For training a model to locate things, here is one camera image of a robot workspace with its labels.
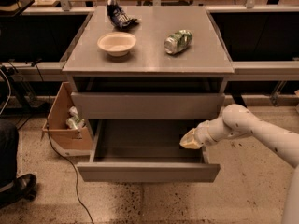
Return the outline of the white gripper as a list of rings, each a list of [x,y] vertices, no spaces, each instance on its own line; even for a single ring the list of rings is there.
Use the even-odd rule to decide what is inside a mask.
[[[195,129],[187,131],[179,144],[187,149],[199,149],[201,146],[212,146],[223,138],[223,122],[221,119],[207,120]]]

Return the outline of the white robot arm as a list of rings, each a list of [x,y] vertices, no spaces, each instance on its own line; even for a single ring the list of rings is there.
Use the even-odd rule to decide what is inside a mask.
[[[188,149],[216,145],[223,139],[253,136],[294,168],[281,224],[299,224],[299,134],[259,119],[242,105],[226,106],[213,120],[189,130],[179,144]]]

